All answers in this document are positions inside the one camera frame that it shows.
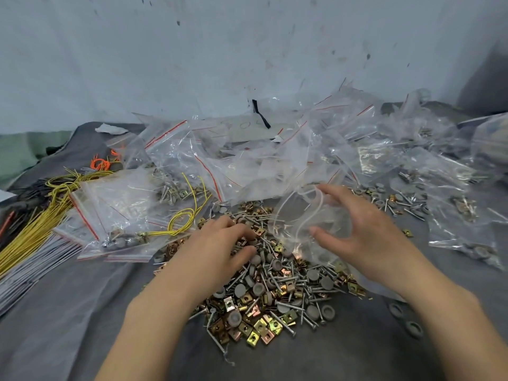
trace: gray fabric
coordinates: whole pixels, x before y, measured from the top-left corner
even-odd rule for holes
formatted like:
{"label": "gray fabric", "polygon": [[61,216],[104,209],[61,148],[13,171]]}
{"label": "gray fabric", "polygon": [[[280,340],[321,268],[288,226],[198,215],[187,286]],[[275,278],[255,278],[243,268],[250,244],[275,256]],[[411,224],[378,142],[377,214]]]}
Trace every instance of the gray fabric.
{"label": "gray fabric", "polygon": [[[93,154],[105,156],[104,140],[93,129],[78,128],[67,148],[44,159],[18,181],[24,185],[39,177],[63,173],[63,166],[88,166]],[[139,130],[139,127],[128,127]],[[508,206],[503,189],[495,188],[492,201]],[[507,274],[457,252],[429,248],[428,227],[412,217],[397,223],[410,228],[424,254],[455,282],[477,294],[488,316],[508,339]],[[501,258],[508,263],[505,227],[496,227]],[[0,379],[91,380],[97,373],[123,322],[129,301],[153,277],[150,264],[114,264],[102,261],[67,261],[46,275],[0,321]],[[291,338],[286,332],[269,346],[253,350],[245,340],[230,345],[227,365],[202,328],[203,320],[189,323],[172,362],[171,379],[443,379],[428,337],[416,341],[387,309],[388,301],[352,295],[335,297],[337,317],[312,332],[298,326]],[[416,320],[409,308],[407,311]],[[165,326],[154,326],[164,329]]]}

